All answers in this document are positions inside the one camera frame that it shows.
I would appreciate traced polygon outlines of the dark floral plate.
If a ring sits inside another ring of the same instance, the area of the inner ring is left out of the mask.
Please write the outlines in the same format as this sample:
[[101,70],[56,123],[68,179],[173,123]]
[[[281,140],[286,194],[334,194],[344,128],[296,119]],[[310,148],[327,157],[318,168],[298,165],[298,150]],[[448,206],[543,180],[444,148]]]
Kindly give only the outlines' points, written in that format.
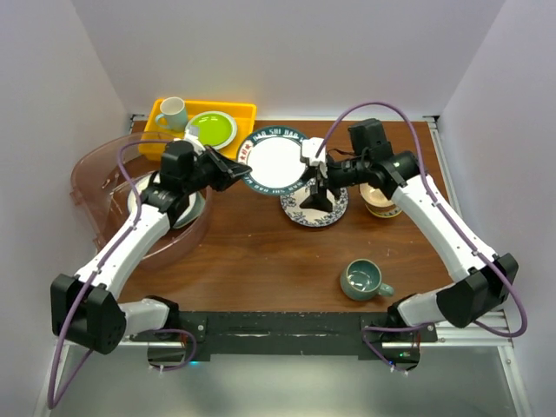
[[309,197],[312,185],[315,185],[315,179],[311,179],[302,189],[281,196],[280,203],[284,213],[292,222],[310,228],[324,228],[338,222],[348,208],[348,190],[342,188],[338,199],[328,191],[328,199],[333,203],[333,210],[328,213],[311,208],[301,208],[301,203]]

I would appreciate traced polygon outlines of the green rim lettered plate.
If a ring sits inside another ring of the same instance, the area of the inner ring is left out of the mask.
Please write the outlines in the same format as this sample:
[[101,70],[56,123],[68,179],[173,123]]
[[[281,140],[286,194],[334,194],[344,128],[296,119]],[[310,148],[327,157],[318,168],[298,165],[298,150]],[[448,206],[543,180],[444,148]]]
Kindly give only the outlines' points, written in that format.
[[263,195],[289,195],[302,188],[307,166],[301,161],[301,144],[307,139],[299,130],[281,125],[252,132],[236,155],[238,163],[251,168],[242,180]]

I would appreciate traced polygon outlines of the light blue divided plate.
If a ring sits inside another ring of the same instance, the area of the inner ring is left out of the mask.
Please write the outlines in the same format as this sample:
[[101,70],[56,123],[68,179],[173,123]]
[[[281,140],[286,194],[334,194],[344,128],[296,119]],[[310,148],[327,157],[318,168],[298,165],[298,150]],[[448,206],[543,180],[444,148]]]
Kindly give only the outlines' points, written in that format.
[[179,216],[173,228],[184,228],[197,219],[205,206],[205,198],[200,191],[189,196],[189,205],[185,211]]

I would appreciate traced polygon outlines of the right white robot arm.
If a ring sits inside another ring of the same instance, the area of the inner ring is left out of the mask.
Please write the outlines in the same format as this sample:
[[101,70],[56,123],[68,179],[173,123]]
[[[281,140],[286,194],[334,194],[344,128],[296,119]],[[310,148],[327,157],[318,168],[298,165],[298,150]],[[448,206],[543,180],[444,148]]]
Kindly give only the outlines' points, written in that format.
[[444,263],[452,284],[393,304],[387,331],[407,341],[419,325],[448,321],[464,328],[501,306],[518,272],[511,254],[498,255],[462,221],[436,188],[434,179],[410,151],[395,153],[382,123],[367,119],[348,129],[352,158],[336,161],[321,138],[301,142],[302,180],[315,180],[303,208],[330,211],[329,194],[368,184],[378,189],[416,224]]

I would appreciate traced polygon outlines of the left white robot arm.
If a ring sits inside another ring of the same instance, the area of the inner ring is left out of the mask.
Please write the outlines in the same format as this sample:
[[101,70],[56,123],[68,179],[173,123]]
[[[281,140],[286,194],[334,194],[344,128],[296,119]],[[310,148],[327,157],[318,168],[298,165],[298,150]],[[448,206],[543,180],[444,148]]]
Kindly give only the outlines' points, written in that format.
[[150,296],[118,301],[126,281],[147,252],[166,235],[205,188],[224,191],[251,168],[213,148],[186,140],[166,144],[160,168],[143,191],[132,191],[136,208],[98,255],[74,275],[60,274],[51,284],[52,331],[98,352],[111,353],[126,336],[150,331],[161,341],[180,330],[176,303]]

